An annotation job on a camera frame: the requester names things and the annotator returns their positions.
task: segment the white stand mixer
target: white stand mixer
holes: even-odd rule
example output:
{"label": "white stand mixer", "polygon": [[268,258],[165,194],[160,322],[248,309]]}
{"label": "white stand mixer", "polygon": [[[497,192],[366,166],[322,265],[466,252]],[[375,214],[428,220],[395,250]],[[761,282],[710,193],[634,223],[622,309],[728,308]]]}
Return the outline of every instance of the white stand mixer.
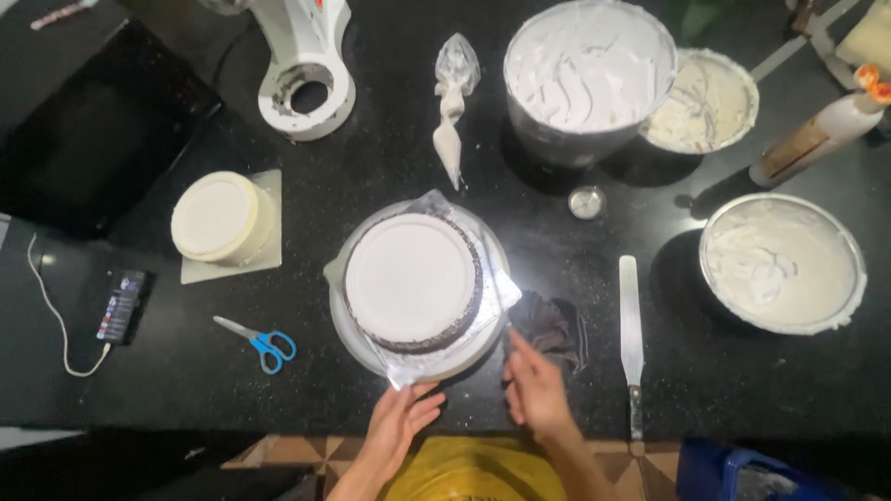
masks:
{"label": "white stand mixer", "polygon": [[[257,101],[270,126],[293,141],[314,141],[346,121],[356,102],[356,84],[340,55],[351,11],[345,0],[201,0],[215,12],[254,13],[272,59]],[[328,87],[328,99],[309,113],[291,107],[306,82]]]}

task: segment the charging cable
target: charging cable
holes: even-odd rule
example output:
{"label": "charging cable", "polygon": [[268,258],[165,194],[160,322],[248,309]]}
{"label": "charging cable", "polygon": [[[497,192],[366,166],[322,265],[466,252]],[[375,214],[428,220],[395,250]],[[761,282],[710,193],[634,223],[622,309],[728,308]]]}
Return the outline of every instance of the charging cable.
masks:
{"label": "charging cable", "polygon": [[53,303],[50,302],[49,296],[46,295],[46,286],[44,285],[44,279],[41,278],[40,274],[37,272],[37,268],[34,267],[34,259],[31,258],[31,249],[34,247],[34,241],[37,239],[37,232],[34,233],[34,236],[31,237],[31,243],[28,245],[28,266],[31,268],[31,271],[34,272],[34,276],[37,277],[37,282],[40,283],[40,291],[44,294],[44,301],[46,301],[46,306],[53,312],[53,315],[57,319],[59,319],[59,326],[61,327],[61,337],[64,339],[64,344],[62,345],[62,355],[61,361],[65,364],[65,370],[68,374],[77,377],[87,377],[89,375],[93,375],[96,372],[96,369],[99,368],[99,365],[102,364],[102,361],[105,359],[105,356],[109,354],[111,351],[111,343],[105,343],[105,348],[102,349],[102,356],[99,358],[99,361],[96,362],[96,365],[90,372],[88,373],[79,373],[71,369],[71,366],[68,365],[68,331],[65,330],[65,322],[61,319],[61,315],[59,315],[59,310],[53,306]]}

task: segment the blue scissors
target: blue scissors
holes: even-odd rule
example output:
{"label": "blue scissors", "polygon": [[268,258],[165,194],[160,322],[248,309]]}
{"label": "blue scissors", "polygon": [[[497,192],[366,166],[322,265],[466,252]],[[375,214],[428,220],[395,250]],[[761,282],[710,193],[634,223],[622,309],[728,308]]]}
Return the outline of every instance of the blue scissors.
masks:
{"label": "blue scissors", "polygon": [[[214,316],[214,322],[250,341],[250,344],[260,352],[260,366],[263,367],[263,372],[267,374],[275,374],[281,371],[284,361],[292,360],[294,356],[297,355],[297,345],[284,333],[278,331],[272,331],[269,334],[259,333],[253,329],[236,324],[232,320],[222,318],[221,316]],[[278,349],[278,347],[272,343],[273,338],[281,338],[290,344],[290,354],[286,355],[283,351]],[[266,364],[266,355],[271,355],[275,358],[275,367],[270,367]]]}

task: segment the dark cloth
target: dark cloth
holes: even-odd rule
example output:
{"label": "dark cloth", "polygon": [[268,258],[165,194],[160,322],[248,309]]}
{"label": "dark cloth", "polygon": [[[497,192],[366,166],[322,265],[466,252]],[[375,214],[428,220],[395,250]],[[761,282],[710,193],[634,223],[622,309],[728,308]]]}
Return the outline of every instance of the dark cloth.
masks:
{"label": "dark cloth", "polygon": [[568,364],[577,374],[588,364],[588,336],[578,308],[567,300],[545,301],[538,292],[523,297],[508,311],[517,332],[552,363]]}

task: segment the granite countertop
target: granite countertop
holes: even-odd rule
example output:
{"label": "granite countertop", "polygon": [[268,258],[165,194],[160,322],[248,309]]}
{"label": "granite countertop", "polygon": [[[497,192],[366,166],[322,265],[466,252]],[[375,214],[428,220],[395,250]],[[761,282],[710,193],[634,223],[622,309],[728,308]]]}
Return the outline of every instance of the granite countertop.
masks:
{"label": "granite countertop", "polygon": [[[567,389],[586,436],[627,434],[617,276],[624,254],[639,265],[647,440],[888,436],[891,320],[884,308],[891,259],[881,239],[891,221],[889,144],[857,142],[777,190],[828,210],[860,244],[870,282],[849,326],[806,338],[760,332],[717,314],[699,283],[698,238],[711,207],[700,195],[843,94],[809,47],[761,81],[758,122],[739,144],[679,159],[636,142],[581,178],[555,179],[536,174],[517,146],[501,78],[511,35],[543,7],[494,3],[468,17],[456,14],[468,12],[456,3],[434,4],[403,2],[403,19],[413,21],[399,37],[373,31],[386,26],[385,10],[366,2],[354,7],[345,58],[356,80],[356,107],[331,136],[292,145],[221,111],[107,242],[38,244],[55,256],[43,273],[69,320],[75,367],[92,366],[101,350],[83,314],[84,298],[101,289],[91,277],[110,267],[139,267],[158,277],[133,344],[114,349],[94,376],[64,373],[58,325],[25,261],[33,227],[13,221],[0,250],[0,377],[6,381],[0,423],[363,434],[387,383],[341,344],[322,268],[373,212],[437,188],[494,230],[521,288],[580,307],[590,364]],[[474,45],[483,70],[458,123],[468,186],[459,193],[430,141],[439,121],[432,66],[456,30]],[[732,44],[711,46],[750,69],[760,61],[750,47],[734,53]],[[283,173],[282,266],[181,285],[168,232],[179,195],[209,172],[270,168]],[[571,216],[565,193],[576,184],[605,193],[603,217]],[[213,315],[283,331],[298,344],[298,356],[267,376],[254,349],[221,330]],[[430,432],[513,432],[503,405],[502,362],[496,346],[445,382],[448,401]]]}

